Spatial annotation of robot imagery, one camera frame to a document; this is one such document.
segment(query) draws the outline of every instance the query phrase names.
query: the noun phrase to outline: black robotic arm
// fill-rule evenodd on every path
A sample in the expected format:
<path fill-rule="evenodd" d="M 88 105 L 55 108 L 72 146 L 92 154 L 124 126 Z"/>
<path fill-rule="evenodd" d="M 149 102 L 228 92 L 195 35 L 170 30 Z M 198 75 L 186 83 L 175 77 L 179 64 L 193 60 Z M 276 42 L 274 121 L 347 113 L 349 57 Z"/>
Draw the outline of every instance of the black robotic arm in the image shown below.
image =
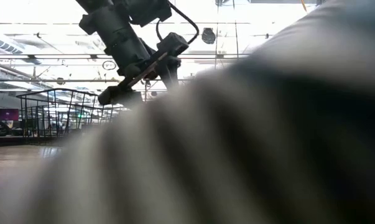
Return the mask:
<path fill-rule="evenodd" d="M 117 63 L 118 75 L 125 79 L 118 86 L 111 86 L 98 97 L 102 105 L 120 103 L 134 93 L 132 86 L 142 79 L 161 77 L 165 86 L 177 85 L 177 68 L 184 52 L 199 35 L 197 25 L 180 12 L 168 0 L 76 0 L 88 13 L 84 15 L 80 27 L 89 35 L 97 32 L 107 46 L 105 53 Z M 176 33 L 161 38 L 158 25 L 172 16 L 171 9 L 184 17 L 196 29 L 194 38 L 186 41 Z M 155 19 L 160 42 L 158 50 L 150 48 L 134 32 L 131 24 L 146 26 Z"/>

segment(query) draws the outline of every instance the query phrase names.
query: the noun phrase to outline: purple screen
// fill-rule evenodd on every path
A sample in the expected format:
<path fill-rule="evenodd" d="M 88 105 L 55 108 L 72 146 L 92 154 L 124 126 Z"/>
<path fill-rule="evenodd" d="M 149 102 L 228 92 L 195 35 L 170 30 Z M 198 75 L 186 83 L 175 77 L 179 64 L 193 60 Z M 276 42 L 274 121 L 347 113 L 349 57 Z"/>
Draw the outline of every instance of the purple screen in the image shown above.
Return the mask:
<path fill-rule="evenodd" d="M 0 121 L 18 121 L 19 109 L 0 109 Z"/>

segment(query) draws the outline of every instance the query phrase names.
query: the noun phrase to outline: ceiling light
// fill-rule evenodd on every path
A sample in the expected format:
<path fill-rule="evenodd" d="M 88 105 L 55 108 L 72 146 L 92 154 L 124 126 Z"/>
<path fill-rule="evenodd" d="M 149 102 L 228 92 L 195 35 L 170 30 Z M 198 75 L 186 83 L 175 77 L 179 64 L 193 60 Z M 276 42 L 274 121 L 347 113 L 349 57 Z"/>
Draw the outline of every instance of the ceiling light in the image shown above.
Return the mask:
<path fill-rule="evenodd" d="M 3 89 L 3 90 L 0 90 L 0 91 L 28 91 L 26 89 Z"/>
<path fill-rule="evenodd" d="M 113 59 L 111 56 L 109 55 L 97 55 L 97 58 L 106 58 L 106 59 Z"/>
<path fill-rule="evenodd" d="M 83 91 L 83 92 L 86 92 L 86 91 L 94 91 L 94 90 L 79 90 L 79 89 L 74 89 L 76 91 Z"/>
<path fill-rule="evenodd" d="M 64 101 L 71 101 L 72 99 L 67 96 L 56 96 L 57 99 L 59 100 L 64 100 Z"/>
<path fill-rule="evenodd" d="M 18 87 L 21 87 L 21 88 L 26 88 L 26 89 L 36 89 L 37 87 L 35 87 L 34 85 L 31 85 L 31 84 L 28 84 L 28 83 L 25 83 L 25 82 L 5 82 L 5 84 L 9 84 L 9 85 L 14 85 L 14 86 L 18 86 Z"/>
<path fill-rule="evenodd" d="M 117 103 L 117 104 L 114 105 L 114 107 L 115 108 L 117 108 L 117 107 L 124 107 L 124 105 Z"/>
<path fill-rule="evenodd" d="M 227 59 L 227 58 L 246 58 L 248 57 L 249 55 L 247 54 L 234 54 L 234 55 L 223 55 L 223 59 Z"/>
<path fill-rule="evenodd" d="M 200 54 L 200 55 L 183 55 L 183 59 L 215 59 L 213 54 Z"/>
<path fill-rule="evenodd" d="M 37 59 L 79 59 L 79 58 L 90 58 L 90 55 L 34 55 Z"/>
<path fill-rule="evenodd" d="M 74 109 L 70 109 L 70 108 L 44 108 L 44 111 L 50 111 L 50 112 L 75 112 Z"/>
<path fill-rule="evenodd" d="M 29 59 L 28 55 L 0 55 L 0 59 Z"/>

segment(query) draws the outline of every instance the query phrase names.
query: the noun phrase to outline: wooden floor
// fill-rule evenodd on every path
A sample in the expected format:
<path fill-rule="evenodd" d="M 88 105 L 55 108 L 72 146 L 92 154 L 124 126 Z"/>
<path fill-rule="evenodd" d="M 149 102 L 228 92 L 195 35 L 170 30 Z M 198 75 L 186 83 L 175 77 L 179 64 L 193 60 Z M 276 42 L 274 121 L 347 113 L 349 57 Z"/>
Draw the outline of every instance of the wooden floor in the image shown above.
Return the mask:
<path fill-rule="evenodd" d="M 22 167 L 52 157 L 62 149 L 43 146 L 10 146 L 0 147 L 0 179 L 6 178 Z"/>

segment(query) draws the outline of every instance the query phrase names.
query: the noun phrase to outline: black cable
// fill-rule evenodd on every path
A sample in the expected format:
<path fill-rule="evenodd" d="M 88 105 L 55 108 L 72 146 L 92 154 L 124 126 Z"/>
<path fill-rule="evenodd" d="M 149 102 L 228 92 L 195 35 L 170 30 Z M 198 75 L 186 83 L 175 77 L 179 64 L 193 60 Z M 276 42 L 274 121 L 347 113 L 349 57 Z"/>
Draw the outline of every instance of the black cable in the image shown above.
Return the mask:
<path fill-rule="evenodd" d="M 57 50 L 57 51 L 60 52 L 61 54 L 64 54 L 64 53 L 61 52 L 59 49 L 55 48 L 55 46 L 53 46 L 52 44 L 46 42 L 46 41 L 40 36 L 40 33 L 39 33 L 39 32 L 36 34 L 36 36 L 37 36 L 41 41 L 43 41 L 43 42 L 45 42 L 47 45 L 51 46 L 51 48 Z"/>
<path fill-rule="evenodd" d="M 158 39 L 160 39 L 160 40 L 162 41 L 163 38 L 161 37 L 160 30 L 159 30 L 160 22 L 161 22 L 161 20 L 159 19 L 158 22 L 157 22 L 157 25 L 155 25 L 155 31 L 156 31 L 156 33 L 157 33 L 157 37 L 158 37 Z"/>
<path fill-rule="evenodd" d="M 194 37 L 191 39 L 191 40 L 189 40 L 187 43 L 188 44 L 191 44 L 197 37 L 198 37 L 198 35 L 200 34 L 200 29 L 198 28 L 198 26 L 188 17 L 188 16 L 186 16 L 184 13 L 182 13 L 176 6 L 174 6 L 171 2 L 169 2 L 168 1 L 168 3 L 169 3 L 169 6 L 175 11 L 175 12 L 177 12 L 179 15 L 181 15 L 188 23 L 190 23 L 193 27 L 194 27 L 194 29 L 195 29 L 195 31 L 196 31 L 196 34 L 194 35 Z M 158 22 L 157 22 L 157 25 L 155 26 L 155 31 L 157 32 L 157 37 L 160 39 L 160 40 L 162 40 L 162 37 L 161 37 L 161 34 L 160 34 L 160 32 L 159 32 L 159 24 L 160 24 L 160 20 L 158 20 Z"/>

